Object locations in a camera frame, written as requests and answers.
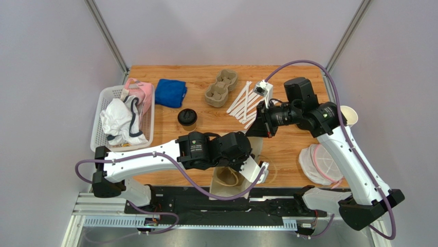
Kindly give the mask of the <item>brown paper coffee cup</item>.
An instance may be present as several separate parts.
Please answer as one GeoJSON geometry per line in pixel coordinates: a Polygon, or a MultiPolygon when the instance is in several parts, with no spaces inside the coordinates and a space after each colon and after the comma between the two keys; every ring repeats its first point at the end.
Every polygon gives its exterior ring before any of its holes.
{"type": "Polygon", "coordinates": [[[197,123],[193,123],[191,125],[182,125],[182,128],[187,132],[195,131],[196,127],[197,127],[197,123]]]}

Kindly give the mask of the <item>grey pulp cup carrier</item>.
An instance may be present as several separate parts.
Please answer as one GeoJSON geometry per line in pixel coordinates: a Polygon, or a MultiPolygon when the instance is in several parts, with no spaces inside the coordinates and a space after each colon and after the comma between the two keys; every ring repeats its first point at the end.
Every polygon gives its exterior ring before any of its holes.
{"type": "Polygon", "coordinates": [[[205,91],[204,98],[208,105],[221,108],[228,100],[238,82],[238,74],[231,69],[223,69],[216,75],[215,82],[205,91]]]}

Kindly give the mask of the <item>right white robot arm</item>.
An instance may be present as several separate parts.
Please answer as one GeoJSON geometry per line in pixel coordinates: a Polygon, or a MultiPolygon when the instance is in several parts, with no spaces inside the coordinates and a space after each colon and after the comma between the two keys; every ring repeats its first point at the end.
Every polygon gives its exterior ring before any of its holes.
{"type": "Polygon", "coordinates": [[[271,138],[278,127],[296,125],[328,151],[350,186],[350,192],[302,188],[294,197],[303,211],[340,215],[349,227],[359,231],[405,199],[401,190],[391,189],[373,170],[337,106],[332,102],[320,103],[308,79],[288,80],[284,88],[287,101],[280,105],[260,102],[246,135],[271,138]]]}

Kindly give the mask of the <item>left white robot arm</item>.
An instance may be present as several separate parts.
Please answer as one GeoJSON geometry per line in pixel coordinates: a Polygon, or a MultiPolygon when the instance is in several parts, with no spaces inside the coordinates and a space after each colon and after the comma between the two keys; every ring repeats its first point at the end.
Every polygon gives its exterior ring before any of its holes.
{"type": "Polygon", "coordinates": [[[243,132],[220,136],[215,133],[190,132],[165,144],[128,152],[111,152],[99,147],[95,156],[96,172],[92,178],[96,198],[124,198],[136,206],[154,202],[150,185],[142,185],[134,176],[165,170],[207,170],[230,167],[253,181],[249,165],[256,166],[252,147],[243,132]]]}

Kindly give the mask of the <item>black plastic cup lid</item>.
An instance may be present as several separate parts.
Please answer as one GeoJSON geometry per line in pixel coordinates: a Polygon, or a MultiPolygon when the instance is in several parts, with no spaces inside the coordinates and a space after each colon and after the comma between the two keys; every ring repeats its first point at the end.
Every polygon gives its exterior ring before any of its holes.
{"type": "Polygon", "coordinates": [[[190,126],[197,122],[197,113],[193,109],[183,109],[178,113],[177,120],[182,126],[190,126]]]}

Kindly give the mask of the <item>brown paper bag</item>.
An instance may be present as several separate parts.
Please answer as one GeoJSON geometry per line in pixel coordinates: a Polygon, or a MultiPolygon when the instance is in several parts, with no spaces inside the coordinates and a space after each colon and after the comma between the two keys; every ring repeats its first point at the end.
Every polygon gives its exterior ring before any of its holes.
{"type": "MultiPolygon", "coordinates": [[[[252,147],[251,156],[256,162],[261,160],[270,163],[270,160],[261,155],[263,148],[263,139],[261,137],[248,138],[252,147]]],[[[215,200],[217,197],[234,197],[245,191],[252,183],[246,180],[239,171],[235,171],[231,167],[216,167],[213,170],[212,181],[210,184],[209,193],[215,195],[210,197],[210,200],[215,200]]]]}

